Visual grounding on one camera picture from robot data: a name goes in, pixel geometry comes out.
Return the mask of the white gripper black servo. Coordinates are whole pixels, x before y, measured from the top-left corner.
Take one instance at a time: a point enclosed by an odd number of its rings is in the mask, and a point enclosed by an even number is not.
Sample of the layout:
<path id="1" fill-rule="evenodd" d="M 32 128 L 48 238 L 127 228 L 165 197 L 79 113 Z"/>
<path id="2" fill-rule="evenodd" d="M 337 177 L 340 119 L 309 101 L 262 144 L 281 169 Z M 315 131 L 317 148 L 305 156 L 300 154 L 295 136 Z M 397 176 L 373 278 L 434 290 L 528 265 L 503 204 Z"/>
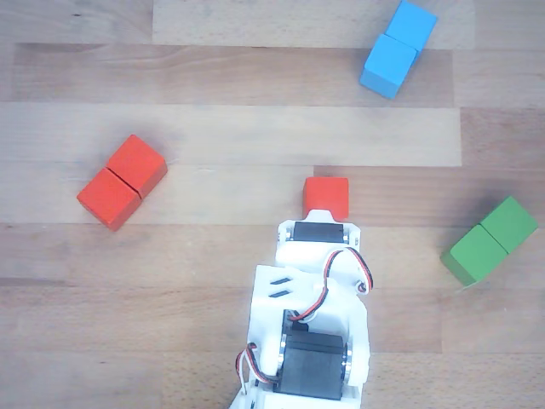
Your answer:
<path id="1" fill-rule="evenodd" d="M 360 245 L 359 227 L 338 222 L 329 210 L 310 210 L 302 220 L 280 223 L 275 262 L 281 267 L 321 274 L 329 254 L 341 250 L 331 265 L 330 275 L 340 284 L 367 294 L 372 289 L 372 274 Z"/>

